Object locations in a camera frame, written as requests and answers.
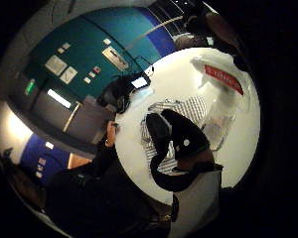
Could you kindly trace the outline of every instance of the blue wall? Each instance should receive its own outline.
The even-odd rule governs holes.
[[[38,165],[42,166],[42,177],[38,179],[43,185],[47,184],[49,179],[57,172],[66,169],[70,158],[69,152],[60,150],[57,147],[53,147],[51,150],[45,145],[46,141],[33,134],[23,151],[20,162],[20,165],[25,167],[32,175],[36,174]],[[40,158],[46,161],[44,165],[39,163]]]

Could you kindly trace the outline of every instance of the paper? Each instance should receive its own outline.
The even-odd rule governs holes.
[[[59,76],[68,65],[57,56],[52,56],[46,63],[46,68]]]
[[[72,79],[77,75],[77,71],[73,67],[69,67],[61,76],[61,81],[69,84]]]

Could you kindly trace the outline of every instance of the hand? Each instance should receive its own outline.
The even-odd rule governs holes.
[[[109,121],[107,124],[107,140],[105,143],[106,147],[112,147],[116,141],[116,127],[115,122]]]

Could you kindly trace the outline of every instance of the white card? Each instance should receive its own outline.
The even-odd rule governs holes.
[[[61,76],[61,81],[69,84],[72,79],[77,75],[77,71],[73,67],[69,67]]]

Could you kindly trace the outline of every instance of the desk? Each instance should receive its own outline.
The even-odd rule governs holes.
[[[151,76],[150,85],[153,93],[143,96],[149,89],[136,92],[131,97],[127,111],[116,116],[116,122],[120,125],[116,150],[121,165],[141,190],[166,204],[172,203],[172,192],[161,188],[149,177],[146,155],[141,145],[140,122],[150,105],[166,98],[184,101],[193,95],[201,95],[209,112],[212,102],[221,92],[210,83],[199,88],[203,75],[191,64],[191,59],[199,55],[217,57],[226,63],[231,62],[231,67],[234,67],[229,55],[214,49],[187,49],[173,53],[154,63],[155,72]],[[251,80],[249,83],[249,111],[242,112],[237,109],[226,140],[215,154],[216,162],[223,165],[223,186],[236,185],[246,172],[256,150],[260,110],[254,85]]]

